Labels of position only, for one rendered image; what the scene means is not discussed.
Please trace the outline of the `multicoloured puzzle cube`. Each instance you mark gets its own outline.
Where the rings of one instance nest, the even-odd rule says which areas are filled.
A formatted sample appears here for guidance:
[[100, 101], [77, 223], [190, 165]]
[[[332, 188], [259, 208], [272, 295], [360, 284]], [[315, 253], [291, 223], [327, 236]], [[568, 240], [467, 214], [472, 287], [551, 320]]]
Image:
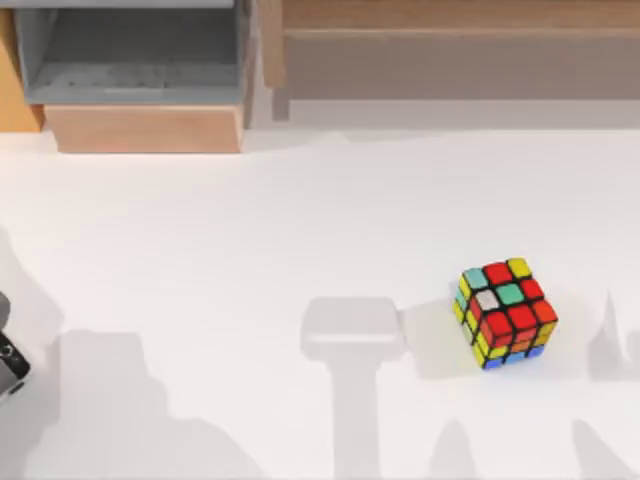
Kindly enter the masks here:
[[464, 270], [452, 310], [485, 371], [542, 355], [558, 315], [522, 257]]

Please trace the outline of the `pale wooden drawer front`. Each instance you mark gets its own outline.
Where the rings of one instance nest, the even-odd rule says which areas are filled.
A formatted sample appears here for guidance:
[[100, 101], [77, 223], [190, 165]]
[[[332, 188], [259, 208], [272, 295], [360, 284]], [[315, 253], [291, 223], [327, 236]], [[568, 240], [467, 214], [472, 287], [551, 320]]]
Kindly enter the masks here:
[[238, 153], [242, 105], [46, 105], [63, 153]]

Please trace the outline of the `wooden open shelf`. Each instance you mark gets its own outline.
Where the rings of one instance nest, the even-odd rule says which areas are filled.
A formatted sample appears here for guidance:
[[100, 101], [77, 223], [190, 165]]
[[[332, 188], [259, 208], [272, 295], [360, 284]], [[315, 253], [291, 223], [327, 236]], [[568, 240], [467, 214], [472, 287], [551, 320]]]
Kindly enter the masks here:
[[640, 100], [640, 0], [256, 3], [277, 118], [292, 100]]

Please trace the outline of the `grey pierced drawer inside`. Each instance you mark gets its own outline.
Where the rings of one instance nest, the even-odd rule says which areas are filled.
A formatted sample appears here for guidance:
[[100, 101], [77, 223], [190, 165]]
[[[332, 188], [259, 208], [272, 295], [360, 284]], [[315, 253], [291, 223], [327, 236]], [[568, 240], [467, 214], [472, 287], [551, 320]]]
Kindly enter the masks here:
[[1, 0], [43, 105], [239, 102], [247, 0]]

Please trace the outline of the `wooden cupboard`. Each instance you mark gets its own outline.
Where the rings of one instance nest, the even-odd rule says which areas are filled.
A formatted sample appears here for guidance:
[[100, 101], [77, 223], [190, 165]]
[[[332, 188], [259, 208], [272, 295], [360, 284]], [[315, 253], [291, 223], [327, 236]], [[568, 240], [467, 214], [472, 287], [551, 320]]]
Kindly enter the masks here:
[[41, 105], [24, 96], [13, 11], [0, 8], [0, 133], [36, 133], [44, 126]]

